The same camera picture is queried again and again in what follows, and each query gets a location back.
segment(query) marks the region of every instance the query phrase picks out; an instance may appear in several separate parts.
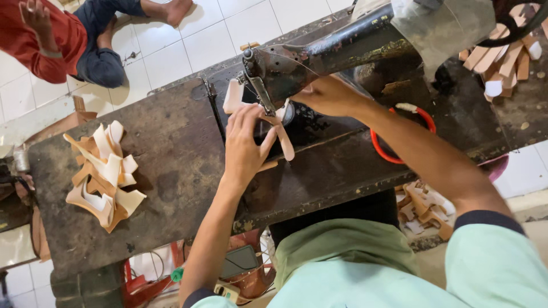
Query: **table surface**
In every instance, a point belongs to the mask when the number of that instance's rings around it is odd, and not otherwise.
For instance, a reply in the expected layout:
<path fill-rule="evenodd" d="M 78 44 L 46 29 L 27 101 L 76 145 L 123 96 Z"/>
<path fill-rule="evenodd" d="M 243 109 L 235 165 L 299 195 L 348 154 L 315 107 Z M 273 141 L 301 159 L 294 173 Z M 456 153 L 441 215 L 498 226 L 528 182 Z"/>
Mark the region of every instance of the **table surface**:
<path fill-rule="evenodd" d="M 139 165 L 137 184 L 147 195 L 111 234 L 95 216 L 67 204 L 78 172 L 62 135 L 29 149 L 31 174 L 57 275 L 86 272 L 195 234 L 224 170 L 224 144 L 204 83 L 197 78 L 67 132 L 91 136 L 118 120 L 121 146 Z"/>
<path fill-rule="evenodd" d="M 265 45 L 314 41 L 343 25 L 348 17 L 341 11 L 331 18 L 334 21 L 329 24 L 318 20 Z M 546 40 L 541 45 L 548 50 Z M 495 98 L 493 104 L 485 101 L 478 77 L 456 59 L 444 64 L 446 84 L 439 93 L 424 82 L 416 55 L 345 74 L 385 106 L 409 102 L 426 110 L 436 122 L 437 134 L 479 163 L 548 138 L 548 93 L 543 91 L 544 79 L 535 75 L 548 71 L 546 58 L 532 62 L 534 74 L 516 87 L 511 98 Z M 94 216 L 64 201 L 72 189 L 70 179 L 79 169 L 69 144 L 56 136 L 31 147 L 31 172 L 58 275 L 85 272 L 195 235 L 224 170 L 222 137 L 227 116 L 222 102 L 229 80 L 241 69 L 241 56 L 228 59 L 68 132 L 75 139 L 89 136 L 99 123 L 115 119 L 128 131 L 122 148 L 139 164 L 134 186 L 148 198 L 110 235 Z M 211 102 L 196 77 L 206 79 L 216 94 Z M 395 90 L 381 92 L 393 82 L 398 82 Z M 286 127 L 295 159 L 280 161 L 278 167 L 253 179 L 238 208 L 234 233 L 370 195 L 416 177 L 406 166 L 383 160 L 371 144 L 369 129 L 360 122 L 297 106 L 299 114 Z M 400 114 L 420 121 L 410 113 Z M 529 128 L 522 130 L 524 122 Z M 275 146 L 271 157 L 280 153 Z"/>

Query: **knee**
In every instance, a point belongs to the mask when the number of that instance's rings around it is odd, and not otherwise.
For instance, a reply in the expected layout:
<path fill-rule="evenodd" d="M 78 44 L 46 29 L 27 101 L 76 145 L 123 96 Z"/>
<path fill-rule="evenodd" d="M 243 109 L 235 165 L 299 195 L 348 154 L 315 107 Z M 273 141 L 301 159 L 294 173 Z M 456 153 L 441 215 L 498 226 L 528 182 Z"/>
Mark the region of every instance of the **knee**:
<path fill-rule="evenodd" d="M 105 88 L 118 88 L 124 83 L 123 69 L 110 69 L 102 72 L 100 76 L 100 85 Z"/>
<path fill-rule="evenodd" d="M 124 69 L 122 67 L 96 66 L 93 75 L 93 82 L 105 88 L 118 88 L 124 83 Z"/>

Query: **bare foot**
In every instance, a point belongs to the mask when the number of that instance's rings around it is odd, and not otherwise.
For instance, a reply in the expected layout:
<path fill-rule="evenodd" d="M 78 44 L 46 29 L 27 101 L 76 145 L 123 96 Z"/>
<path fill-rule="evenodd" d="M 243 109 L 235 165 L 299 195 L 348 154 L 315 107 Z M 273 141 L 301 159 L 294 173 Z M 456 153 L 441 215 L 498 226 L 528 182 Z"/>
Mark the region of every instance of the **bare foot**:
<path fill-rule="evenodd" d="M 103 32 L 99 34 L 97 37 L 97 47 L 112 49 L 112 34 L 116 20 L 118 20 L 118 18 L 114 15 Z"/>
<path fill-rule="evenodd" d="M 183 17 L 190 10 L 192 0 L 172 0 L 166 3 L 167 5 L 167 22 L 168 25 L 176 28 L 181 23 Z"/>

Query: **dark sleeve cuff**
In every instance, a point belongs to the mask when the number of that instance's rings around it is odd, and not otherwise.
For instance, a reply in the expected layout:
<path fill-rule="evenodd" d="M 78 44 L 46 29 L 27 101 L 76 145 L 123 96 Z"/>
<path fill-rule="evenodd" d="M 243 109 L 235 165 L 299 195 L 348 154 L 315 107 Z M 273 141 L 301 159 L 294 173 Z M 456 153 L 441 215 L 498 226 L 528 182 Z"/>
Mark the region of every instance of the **dark sleeve cuff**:
<path fill-rule="evenodd" d="M 466 212 L 456 219 L 454 229 L 456 231 L 462 226 L 471 224 L 499 226 L 527 236 L 525 234 L 525 231 L 523 231 L 521 225 L 516 220 L 506 215 L 502 215 L 498 212 L 494 212 L 492 210 L 473 210 L 470 212 Z"/>
<path fill-rule="evenodd" d="M 182 305 L 182 308 L 190 308 L 194 306 L 195 303 L 201 301 L 204 298 L 210 297 L 210 296 L 216 296 L 217 294 L 213 293 L 213 291 L 201 288 L 198 289 L 192 294 L 189 295 L 189 297 L 186 298 L 185 303 Z"/>

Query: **sewing machine handwheel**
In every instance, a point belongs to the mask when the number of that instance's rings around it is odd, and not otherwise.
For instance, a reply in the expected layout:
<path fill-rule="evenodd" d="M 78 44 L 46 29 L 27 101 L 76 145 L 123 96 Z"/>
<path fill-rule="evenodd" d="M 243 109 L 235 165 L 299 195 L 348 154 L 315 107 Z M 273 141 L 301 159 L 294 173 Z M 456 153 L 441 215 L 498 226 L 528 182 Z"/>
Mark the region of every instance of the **sewing machine handwheel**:
<path fill-rule="evenodd" d="M 522 3 L 537 3 L 541 4 L 541 7 L 527 24 L 518 27 L 514 18 L 510 16 L 510 10 Z M 496 21 L 505 25 L 510 30 L 510 34 L 503 38 L 486 39 L 479 43 L 478 46 L 499 47 L 511 44 L 531 33 L 531 31 L 539 27 L 548 18 L 548 4 L 546 4 L 546 0 L 494 0 L 493 6 L 495 8 Z"/>

